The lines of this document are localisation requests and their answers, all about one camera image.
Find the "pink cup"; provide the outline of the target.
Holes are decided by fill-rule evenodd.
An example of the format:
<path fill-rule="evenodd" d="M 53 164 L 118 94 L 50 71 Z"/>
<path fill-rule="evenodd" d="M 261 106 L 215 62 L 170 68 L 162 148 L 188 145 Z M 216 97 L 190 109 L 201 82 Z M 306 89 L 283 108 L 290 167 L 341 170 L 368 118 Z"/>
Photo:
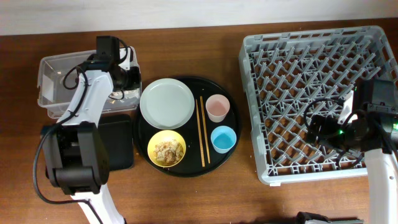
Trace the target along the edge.
<path fill-rule="evenodd" d="M 214 123 L 220 123 L 229 112 L 230 102 L 224 95 L 215 94 L 206 100 L 205 107 L 209 119 Z"/>

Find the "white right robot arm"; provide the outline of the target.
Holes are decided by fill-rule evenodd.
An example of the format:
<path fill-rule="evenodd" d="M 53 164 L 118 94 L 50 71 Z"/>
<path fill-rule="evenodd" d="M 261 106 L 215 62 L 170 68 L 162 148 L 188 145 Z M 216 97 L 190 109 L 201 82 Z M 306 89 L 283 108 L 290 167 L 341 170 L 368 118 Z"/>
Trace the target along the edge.
<path fill-rule="evenodd" d="M 306 142 L 336 150 L 339 158 L 358 151 L 354 164 L 364 160 L 369 182 L 369 222 L 397 223 L 397 146 L 382 126 L 381 115 L 352 112 L 343 124 L 315 115 L 307 128 Z"/>

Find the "food scraps and rice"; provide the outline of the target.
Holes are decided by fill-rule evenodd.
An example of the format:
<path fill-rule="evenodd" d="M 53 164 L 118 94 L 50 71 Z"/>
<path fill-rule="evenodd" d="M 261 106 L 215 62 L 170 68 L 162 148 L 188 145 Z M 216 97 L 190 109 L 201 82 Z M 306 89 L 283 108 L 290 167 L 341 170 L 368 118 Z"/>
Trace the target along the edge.
<path fill-rule="evenodd" d="M 163 141 L 155 146 L 154 156 L 159 163 L 170 166 L 176 164 L 184 155 L 183 146 L 175 139 Z"/>

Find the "wooden chopstick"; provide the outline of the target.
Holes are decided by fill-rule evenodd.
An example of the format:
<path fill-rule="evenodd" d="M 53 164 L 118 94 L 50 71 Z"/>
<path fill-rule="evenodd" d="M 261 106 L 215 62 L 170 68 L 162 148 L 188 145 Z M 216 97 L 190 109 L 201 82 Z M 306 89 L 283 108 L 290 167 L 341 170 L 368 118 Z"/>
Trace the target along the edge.
<path fill-rule="evenodd" d="M 200 106 L 201 106 L 201 117 L 202 117 L 202 121 L 203 121 L 203 132 L 204 132 L 204 136 L 205 136 L 206 155 L 207 155 L 208 163 L 210 164 L 210 162 L 211 162 L 210 149 L 209 149 L 209 145 L 208 145 L 208 136 L 207 136 L 206 118 L 205 118 L 205 107 L 204 107 L 203 97 L 202 96 L 200 96 Z"/>
<path fill-rule="evenodd" d="M 205 167 L 203 141 L 202 141 L 202 136 L 201 136 L 200 115 L 199 115 L 199 110 L 198 110 L 198 102 L 196 99 L 195 99 L 195 110 L 196 110 L 196 116 L 197 116 L 197 128 L 198 128 L 198 138 L 199 138 L 199 144 L 200 144 L 201 166 Z"/>

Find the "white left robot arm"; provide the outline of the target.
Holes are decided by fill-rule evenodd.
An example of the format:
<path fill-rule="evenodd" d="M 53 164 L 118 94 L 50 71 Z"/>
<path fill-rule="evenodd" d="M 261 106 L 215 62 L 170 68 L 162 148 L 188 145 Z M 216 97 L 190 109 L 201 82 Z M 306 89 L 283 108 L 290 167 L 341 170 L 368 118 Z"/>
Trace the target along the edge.
<path fill-rule="evenodd" d="M 141 88 L 134 81 L 136 54 L 127 48 L 118 54 L 90 55 L 75 66 L 78 81 L 64 114 L 40 140 L 51 184 L 78 203 L 90 223 L 125 223 L 111 198 L 109 154 L 98 132 L 103 106 L 114 91 Z"/>

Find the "grey plate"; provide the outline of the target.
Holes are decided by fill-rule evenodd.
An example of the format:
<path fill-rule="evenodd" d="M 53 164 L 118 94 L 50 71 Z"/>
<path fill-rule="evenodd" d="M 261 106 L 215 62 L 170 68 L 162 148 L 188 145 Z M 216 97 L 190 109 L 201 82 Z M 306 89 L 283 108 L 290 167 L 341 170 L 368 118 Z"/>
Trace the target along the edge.
<path fill-rule="evenodd" d="M 151 126 L 176 129 L 192 117 L 195 102 L 186 84 L 174 78 L 161 78 L 144 89 L 139 107 Z"/>

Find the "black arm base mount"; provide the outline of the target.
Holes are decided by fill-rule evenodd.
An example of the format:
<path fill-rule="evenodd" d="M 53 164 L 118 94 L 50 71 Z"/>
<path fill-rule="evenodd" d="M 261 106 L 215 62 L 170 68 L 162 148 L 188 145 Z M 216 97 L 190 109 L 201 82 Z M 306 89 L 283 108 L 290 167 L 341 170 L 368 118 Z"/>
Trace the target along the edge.
<path fill-rule="evenodd" d="M 331 220 L 324 215 L 308 212 L 298 212 L 295 224 L 363 224 L 363 220 Z"/>

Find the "blue cup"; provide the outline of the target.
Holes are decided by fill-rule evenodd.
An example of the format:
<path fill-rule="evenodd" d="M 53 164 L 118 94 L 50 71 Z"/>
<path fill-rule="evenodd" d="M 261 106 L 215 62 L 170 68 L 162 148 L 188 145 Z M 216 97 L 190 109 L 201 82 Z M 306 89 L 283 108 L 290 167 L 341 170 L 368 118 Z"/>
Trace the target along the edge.
<path fill-rule="evenodd" d="M 237 142 L 235 131 L 228 126 L 218 126 L 211 133 L 211 143 L 214 150 L 220 154 L 226 154 Z"/>

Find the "yellow bowl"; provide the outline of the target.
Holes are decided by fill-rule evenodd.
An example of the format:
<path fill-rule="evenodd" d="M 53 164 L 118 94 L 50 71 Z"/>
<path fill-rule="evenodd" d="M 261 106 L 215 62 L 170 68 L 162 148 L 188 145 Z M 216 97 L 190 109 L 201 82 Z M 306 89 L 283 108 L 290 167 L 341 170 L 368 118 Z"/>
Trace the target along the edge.
<path fill-rule="evenodd" d="M 182 161 L 186 151 L 184 138 L 172 130 L 159 131 L 151 137 L 147 145 L 149 159 L 163 168 L 176 166 Z"/>

